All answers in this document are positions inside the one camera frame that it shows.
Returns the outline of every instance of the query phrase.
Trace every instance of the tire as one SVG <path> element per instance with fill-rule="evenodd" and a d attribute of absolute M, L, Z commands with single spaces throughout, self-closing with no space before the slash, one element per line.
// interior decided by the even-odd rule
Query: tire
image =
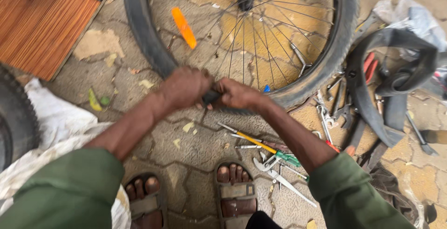
<path fill-rule="evenodd" d="M 358 0 L 333 0 L 337 8 L 334 25 L 324 51 L 306 74 L 287 86 L 267 93 L 277 104 L 290 109 L 303 103 L 331 78 L 343 63 L 352 43 L 357 25 Z M 155 25 L 148 0 L 124 0 L 129 25 L 142 53 L 153 69 L 167 78 L 178 66 L 163 45 Z M 251 114 L 247 110 L 224 109 L 233 114 Z"/>
<path fill-rule="evenodd" d="M 23 87 L 0 66 L 0 172 L 26 152 L 40 137 L 34 108 Z"/>

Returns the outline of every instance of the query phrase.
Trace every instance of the brown sandal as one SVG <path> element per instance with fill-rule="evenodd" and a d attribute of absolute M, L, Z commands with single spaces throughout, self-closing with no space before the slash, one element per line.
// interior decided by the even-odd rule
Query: brown sandal
<path fill-rule="evenodd" d="M 161 216 L 163 218 L 163 227 L 162 229 L 168 229 L 168 205 L 166 201 L 166 193 L 165 193 L 165 185 L 162 179 L 153 172 L 144 172 L 141 174 L 134 175 L 131 180 L 129 180 L 125 186 L 129 184 L 133 184 L 135 186 L 135 181 L 137 179 L 141 179 L 143 183 L 150 177 L 156 177 L 160 183 L 160 189 L 150 195 L 146 192 L 146 188 L 143 188 L 144 198 L 136 199 L 131 201 L 130 209 L 132 220 L 138 219 L 145 214 L 149 214 L 153 211 L 160 210 Z"/>
<path fill-rule="evenodd" d="M 214 169 L 214 185 L 215 185 L 215 197 L 217 203 L 217 211 L 219 214 L 219 223 L 221 229 L 245 229 L 247 223 L 250 220 L 252 214 L 239 215 L 235 217 L 224 217 L 222 214 L 221 201 L 222 200 L 243 200 L 256 198 L 256 188 L 253 182 L 241 182 L 241 183 L 221 183 L 217 181 L 217 171 L 221 166 L 230 168 L 231 164 L 237 164 L 242 167 L 244 171 L 249 175 L 249 179 L 253 180 L 253 175 L 249 172 L 248 168 L 240 161 L 234 159 L 226 159 L 217 163 Z"/>

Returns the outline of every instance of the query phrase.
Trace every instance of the green sleeve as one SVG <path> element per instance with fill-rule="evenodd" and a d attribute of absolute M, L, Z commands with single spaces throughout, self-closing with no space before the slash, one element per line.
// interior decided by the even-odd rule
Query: green sleeve
<path fill-rule="evenodd" d="M 37 171 L 0 216 L 0 228 L 110 229 L 124 168 L 105 149 L 72 151 Z"/>
<path fill-rule="evenodd" d="M 315 169 L 309 188 L 328 229 L 414 229 L 369 183 L 371 177 L 342 152 Z"/>

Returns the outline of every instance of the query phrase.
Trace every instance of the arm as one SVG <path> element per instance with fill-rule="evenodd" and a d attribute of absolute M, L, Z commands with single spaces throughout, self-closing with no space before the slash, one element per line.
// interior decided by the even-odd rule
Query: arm
<path fill-rule="evenodd" d="M 210 88 L 208 72 L 182 67 L 118 122 L 84 146 L 37 171 L 0 216 L 0 228 L 111 228 L 121 164 L 166 115 L 193 106 Z"/>
<path fill-rule="evenodd" d="M 226 78 L 217 90 L 223 94 L 219 104 L 257 112 L 275 129 L 309 173 L 309 189 L 328 228 L 414 228 L 380 196 L 369 183 L 369 174 L 348 154 L 337 154 L 270 98 Z"/>

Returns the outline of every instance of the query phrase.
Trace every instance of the striped wooden panel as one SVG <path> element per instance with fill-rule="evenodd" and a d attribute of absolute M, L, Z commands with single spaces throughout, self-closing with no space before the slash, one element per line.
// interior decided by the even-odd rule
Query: striped wooden panel
<path fill-rule="evenodd" d="M 0 0 L 0 61 L 49 81 L 100 4 Z"/>

